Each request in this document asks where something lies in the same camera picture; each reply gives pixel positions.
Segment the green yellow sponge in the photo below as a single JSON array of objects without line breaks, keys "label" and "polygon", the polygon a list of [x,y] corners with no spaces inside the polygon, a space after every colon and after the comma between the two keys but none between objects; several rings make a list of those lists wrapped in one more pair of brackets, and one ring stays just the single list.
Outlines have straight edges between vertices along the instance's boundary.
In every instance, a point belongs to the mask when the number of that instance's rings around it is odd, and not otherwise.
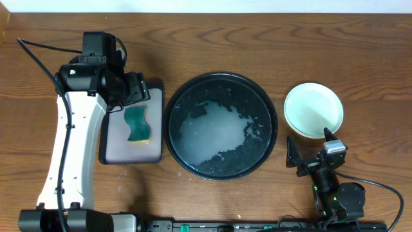
[{"label": "green yellow sponge", "polygon": [[146,107],[126,108],[124,120],[130,128],[127,141],[131,144],[147,144],[151,138],[151,130],[145,121]]}]

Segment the mint green plate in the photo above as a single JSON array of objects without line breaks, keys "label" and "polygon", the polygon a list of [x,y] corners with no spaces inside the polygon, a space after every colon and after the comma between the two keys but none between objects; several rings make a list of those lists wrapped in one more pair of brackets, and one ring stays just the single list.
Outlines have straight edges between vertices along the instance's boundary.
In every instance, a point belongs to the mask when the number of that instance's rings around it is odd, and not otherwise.
[{"label": "mint green plate", "polygon": [[289,91],[284,103],[284,115],[296,133],[310,139],[323,139],[325,128],[332,133],[339,130],[344,119],[344,108],[331,89],[307,82]]}]

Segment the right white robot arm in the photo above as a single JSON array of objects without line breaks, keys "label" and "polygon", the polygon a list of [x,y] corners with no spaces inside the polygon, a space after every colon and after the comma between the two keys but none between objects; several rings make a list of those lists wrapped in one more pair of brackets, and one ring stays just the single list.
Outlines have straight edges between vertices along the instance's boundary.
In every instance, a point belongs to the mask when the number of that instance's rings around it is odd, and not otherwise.
[{"label": "right white robot arm", "polygon": [[326,218],[320,222],[323,229],[329,224],[356,221],[364,216],[366,190],[355,182],[340,183],[335,169],[345,163],[348,147],[328,128],[324,129],[326,142],[317,156],[301,158],[293,139],[286,139],[286,167],[296,168],[296,175],[309,175],[313,182],[315,206]]}]

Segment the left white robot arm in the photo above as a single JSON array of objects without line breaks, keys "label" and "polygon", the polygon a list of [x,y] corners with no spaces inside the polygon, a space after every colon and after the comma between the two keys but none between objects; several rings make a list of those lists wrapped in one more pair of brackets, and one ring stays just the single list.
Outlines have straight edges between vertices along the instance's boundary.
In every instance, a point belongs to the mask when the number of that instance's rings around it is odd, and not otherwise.
[{"label": "left white robot arm", "polygon": [[122,65],[71,63],[53,78],[58,123],[48,176],[35,209],[19,216],[21,231],[141,231],[132,213],[95,211],[94,158],[105,115],[150,98],[142,73]]}]

